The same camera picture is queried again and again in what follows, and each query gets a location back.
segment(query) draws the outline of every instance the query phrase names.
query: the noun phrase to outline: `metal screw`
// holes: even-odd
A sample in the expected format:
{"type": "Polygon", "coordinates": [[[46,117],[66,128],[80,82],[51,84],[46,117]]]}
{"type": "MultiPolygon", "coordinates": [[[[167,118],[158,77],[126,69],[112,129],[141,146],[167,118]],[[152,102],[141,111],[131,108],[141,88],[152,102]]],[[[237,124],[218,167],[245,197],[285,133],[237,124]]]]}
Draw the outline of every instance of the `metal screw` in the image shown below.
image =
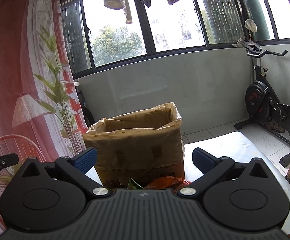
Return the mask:
{"type": "Polygon", "coordinates": [[[196,193],[196,190],[192,187],[183,187],[179,192],[185,196],[191,196],[196,193]]]}
{"type": "Polygon", "coordinates": [[[93,194],[97,196],[104,196],[108,193],[108,189],[104,187],[97,187],[93,189],[93,194]]]}

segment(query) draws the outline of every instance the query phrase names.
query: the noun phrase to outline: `gray wall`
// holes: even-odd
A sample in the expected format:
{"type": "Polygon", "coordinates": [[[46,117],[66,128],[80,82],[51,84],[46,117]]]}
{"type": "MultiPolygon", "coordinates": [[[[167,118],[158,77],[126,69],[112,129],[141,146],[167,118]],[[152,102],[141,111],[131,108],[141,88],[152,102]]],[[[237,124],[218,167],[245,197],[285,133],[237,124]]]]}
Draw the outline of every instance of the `gray wall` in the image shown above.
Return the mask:
{"type": "Polygon", "coordinates": [[[245,49],[218,49],[137,62],[79,82],[95,121],[174,102],[188,134],[247,117],[250,69],[245,49]]]}

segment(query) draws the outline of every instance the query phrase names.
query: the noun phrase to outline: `bamboo plant print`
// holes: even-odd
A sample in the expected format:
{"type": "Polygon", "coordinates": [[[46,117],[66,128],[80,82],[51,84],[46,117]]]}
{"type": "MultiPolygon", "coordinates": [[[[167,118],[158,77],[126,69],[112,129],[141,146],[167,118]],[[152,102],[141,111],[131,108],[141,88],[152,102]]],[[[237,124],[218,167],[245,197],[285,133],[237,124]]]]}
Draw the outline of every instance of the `bamboo plant print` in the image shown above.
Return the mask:
{"type": "Polygon", "coordinates": [[[71,109],[69,100],[74,97],[66,92],[66,83],[69,82],[63,79],[63,66],[59,60],[56,38],[53,28],[49,28],[53,26],[52,5],[47,1],[45,3],[47,17],[43,19],[45,21],[43,24],[39,23],[40,30],[37,31],[37,34],[40,39],[40,57],[47,69],[47,72],[44,72],[47,78],[38,74],[34,74],[34,76],[46,85],[47,89],[44,90],[44,93],[51,100],[51,103],[41,99],[37,102],[46,108],[50,114],[56,116],[61,136],[65,140],[69,152],[74,156],[83,150],[81,142],[75,134],[77,126],[74,115],[78,113],[71,109]]]}

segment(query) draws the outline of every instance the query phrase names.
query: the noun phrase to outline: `snack package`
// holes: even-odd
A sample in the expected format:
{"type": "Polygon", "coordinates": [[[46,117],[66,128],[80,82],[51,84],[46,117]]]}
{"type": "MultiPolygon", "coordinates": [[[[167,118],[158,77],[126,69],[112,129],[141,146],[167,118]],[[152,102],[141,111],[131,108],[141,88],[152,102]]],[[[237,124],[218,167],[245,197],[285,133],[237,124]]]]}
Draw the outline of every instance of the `snack package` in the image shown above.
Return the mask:
{"type": "Polygon", "coordinates": [[[139,185],[136,181],[134,181],[132,178],[129,178],[127,189],[142,189],[142,188],[143,187],[139,185]]]}
{"type": "Polygon", "coordinates": [[[144,187],[144,189],[172,188],[174,190],[174,194],[176,194],[177,190],[189,185],[190,183],[191,182],[186,179],[166,176],[154,179],[151,183],[144,187]]]}

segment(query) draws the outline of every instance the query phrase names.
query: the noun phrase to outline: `blue gripper pad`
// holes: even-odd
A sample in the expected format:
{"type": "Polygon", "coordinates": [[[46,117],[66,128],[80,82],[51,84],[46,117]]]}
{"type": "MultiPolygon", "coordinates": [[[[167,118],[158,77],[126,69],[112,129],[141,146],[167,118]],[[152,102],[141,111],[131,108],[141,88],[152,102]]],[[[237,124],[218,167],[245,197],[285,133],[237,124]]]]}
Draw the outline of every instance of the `blue gripper pad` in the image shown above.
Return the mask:
{"type": "Polygon", "coordinates": [[[71,158],[69,163],[80,172],[86,174],[96,164],[96,161],[97,151],[95,148],[89,147],[83,152],[71,158]]]}
{"type": "Polygon", "coordinates": [[[192,152],[192,163],[203,174],[206,174],[212,168],[220,163],[220,160],[201,148],[195,148],[192,152]]]}

